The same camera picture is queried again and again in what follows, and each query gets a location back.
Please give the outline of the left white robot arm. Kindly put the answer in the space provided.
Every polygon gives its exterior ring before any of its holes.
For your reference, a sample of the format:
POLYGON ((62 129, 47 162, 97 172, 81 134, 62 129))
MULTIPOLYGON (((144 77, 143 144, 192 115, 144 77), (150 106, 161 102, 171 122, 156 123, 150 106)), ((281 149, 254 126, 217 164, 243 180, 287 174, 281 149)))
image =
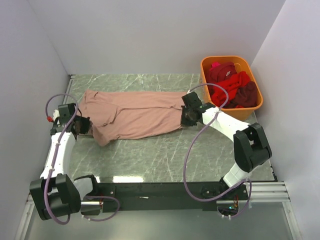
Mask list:
POLYGON ((100 195, 96 178, 86 175, 71 180, 69 166, 78 135, 86 134, 91 127, 75 103, 58 106, 57 115, 49 119, 51 146, 40 178, 29 185, 29 192, 42 220, 52 217, 69 217, 81 209, 81 201, 96 200, 100 195))

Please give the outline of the pink t shirt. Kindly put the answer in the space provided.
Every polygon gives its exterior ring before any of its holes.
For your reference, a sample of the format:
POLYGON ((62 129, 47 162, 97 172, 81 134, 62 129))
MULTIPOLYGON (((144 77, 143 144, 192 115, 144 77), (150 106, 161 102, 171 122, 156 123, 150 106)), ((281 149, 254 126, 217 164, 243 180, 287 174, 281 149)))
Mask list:
POLYGON ((181 128, 185 92, 102 92, 87 89, 79 103, 92 122, 89 134, 100 146, 115 140, 137 140, 181 128))

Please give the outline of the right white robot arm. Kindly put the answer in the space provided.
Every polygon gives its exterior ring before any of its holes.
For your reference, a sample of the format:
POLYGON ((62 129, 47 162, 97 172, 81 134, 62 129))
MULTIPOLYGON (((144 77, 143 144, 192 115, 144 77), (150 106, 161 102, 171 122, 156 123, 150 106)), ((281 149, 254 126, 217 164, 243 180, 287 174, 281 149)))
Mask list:
POLYGON ((195 92, 184 95, 182 101, 184 105, 182 106, 181 125, 186 127, 193 127, 198 123, 203 125, 203 128, 193 138, 184 159, 182 173, 184 187, 190 195, 186 173, 193 144, 205 130, 212 128, 233 142, 235 163, 219 183, 221 197, 230 200, 237 194, 237 187, 249 177, 250 173, 272 157, 272 150, 265 131, 257 122, 249 124, 224 113, 211 103, 203 104, 195 92))

